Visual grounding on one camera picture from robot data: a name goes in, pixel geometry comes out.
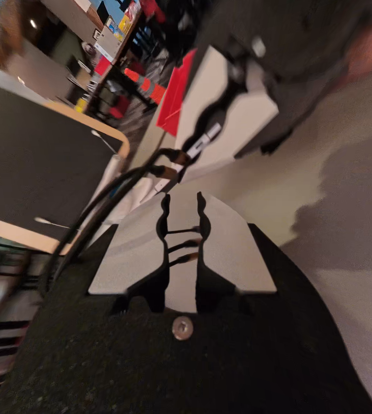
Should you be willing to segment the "grey USB hub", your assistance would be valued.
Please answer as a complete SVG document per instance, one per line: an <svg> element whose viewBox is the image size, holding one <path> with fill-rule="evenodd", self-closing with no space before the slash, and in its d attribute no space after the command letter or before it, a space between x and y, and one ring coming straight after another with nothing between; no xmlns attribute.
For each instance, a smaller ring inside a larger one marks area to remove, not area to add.
<svg viewBox="0 0 372 414"><path fill-rule="evenodd" d="M178 174L185 171L193 161L200 155L200 153L218 136L222 126L217 122L207 132L205 132L187 151L188 160L184 166L176 166L174 168L174 178L161 179L154 187L155 193L162 192L164 188L170 183L176 184L178 182Z"/></svg>

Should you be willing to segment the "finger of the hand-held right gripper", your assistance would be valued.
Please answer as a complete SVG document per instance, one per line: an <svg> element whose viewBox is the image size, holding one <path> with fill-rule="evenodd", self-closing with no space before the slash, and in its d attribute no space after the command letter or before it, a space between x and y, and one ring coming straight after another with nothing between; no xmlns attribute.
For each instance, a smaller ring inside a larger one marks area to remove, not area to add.
<svg viewBox="0 0 372 414"><path fill-rule="evenodd" d="M209 47L185 95L175 148L186 153L215 123L222 129L193 163L233 163L249 139L245 76L245 65Z"/></svg>
<svg viewBox="0 0 372 414"><path fill-rule="evenodd" d="M233 162L237 153L278 114L265 85L265 72L254 60L207 60L190 93L203 98L195 130L186 141L194 162Z"/></svg>

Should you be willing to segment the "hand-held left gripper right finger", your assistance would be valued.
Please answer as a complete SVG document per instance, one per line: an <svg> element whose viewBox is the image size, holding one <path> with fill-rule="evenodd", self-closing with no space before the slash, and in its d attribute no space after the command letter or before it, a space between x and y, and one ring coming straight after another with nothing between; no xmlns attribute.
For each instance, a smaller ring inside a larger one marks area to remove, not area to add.
<svg viewBox="0 0 372 414"><path fill-rule="evenodd" d="M208 193L197 194L201 243L198 282L212 292L275 294L277 288L248 223Z"/></svg>

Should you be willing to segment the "person's right hand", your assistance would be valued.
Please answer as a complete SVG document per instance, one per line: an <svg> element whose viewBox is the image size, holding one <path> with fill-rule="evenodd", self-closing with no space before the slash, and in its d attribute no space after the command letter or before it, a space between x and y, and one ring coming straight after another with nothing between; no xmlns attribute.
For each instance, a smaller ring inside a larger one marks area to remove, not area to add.
<svg viewBox="0 0 372 414"><path fill-rule="evenodd" d="M372 26L356 40L348 58L348 71L340 81L340 87L362 80L372 73Z"/></svg>

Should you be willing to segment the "black board wooden frame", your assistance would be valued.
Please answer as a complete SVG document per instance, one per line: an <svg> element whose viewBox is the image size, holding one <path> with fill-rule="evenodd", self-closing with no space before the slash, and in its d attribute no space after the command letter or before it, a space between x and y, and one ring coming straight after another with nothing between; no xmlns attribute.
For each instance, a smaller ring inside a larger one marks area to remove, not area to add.
<svg viewBox="0 0 372 414"><path fill-rule="evenodd" d="M130 152L127 137L0 88L0 237L52 253Z"/></svg>

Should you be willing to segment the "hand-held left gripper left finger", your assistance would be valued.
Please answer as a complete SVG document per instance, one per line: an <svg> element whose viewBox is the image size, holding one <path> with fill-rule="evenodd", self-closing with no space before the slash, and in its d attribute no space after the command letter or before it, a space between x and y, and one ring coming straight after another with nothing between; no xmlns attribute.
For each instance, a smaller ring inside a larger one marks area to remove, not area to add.
<svg viewBox="0 0 372 414"><path fill-rule="evenodd" d="M165 241L170 196L159 193L122 219L88 289L127 294L168 264Z"/></svg>

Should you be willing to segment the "orange traffic cone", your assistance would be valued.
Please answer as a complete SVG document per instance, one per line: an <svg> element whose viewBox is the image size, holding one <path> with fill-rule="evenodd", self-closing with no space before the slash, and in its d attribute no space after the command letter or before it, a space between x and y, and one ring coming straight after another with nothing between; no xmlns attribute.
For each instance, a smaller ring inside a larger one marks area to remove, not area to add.
<svg viewBox="0 0 372 414"><path fill-rule="evenodd" d="M124 70L124 75L126 75L126 77L128 77L137 85L139 93L141 96L146 98L146 100L156 105L159 105L161 103L166 92L165 87L158 83L155 83L149 78L142 76L129 68L126 68Z"/></svg>

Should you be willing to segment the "white cardboard box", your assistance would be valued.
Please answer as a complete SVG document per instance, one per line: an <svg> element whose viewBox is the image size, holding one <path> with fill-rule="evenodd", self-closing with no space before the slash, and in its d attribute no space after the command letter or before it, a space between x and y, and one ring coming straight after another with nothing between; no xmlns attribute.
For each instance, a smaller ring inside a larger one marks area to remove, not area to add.
<svg viewBox="0 0 372 414"><path fill-rule="evenodd" d="M98 36L94 48L112 63L119 53L122 42L123 37L121 35L116 35L109 28L105 27Z"/></svg>

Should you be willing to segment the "red storage bin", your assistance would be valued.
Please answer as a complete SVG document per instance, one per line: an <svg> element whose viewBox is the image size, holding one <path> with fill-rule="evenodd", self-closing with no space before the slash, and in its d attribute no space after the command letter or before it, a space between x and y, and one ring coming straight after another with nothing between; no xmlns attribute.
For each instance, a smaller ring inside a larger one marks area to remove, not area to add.
<svg viewBox="0 0 372 414"><path fill-rule="evenodd" d="M156 126L173 137L177 136L185 89L196 51L189 51L181 66L174 67L157 118Z"/></svg>

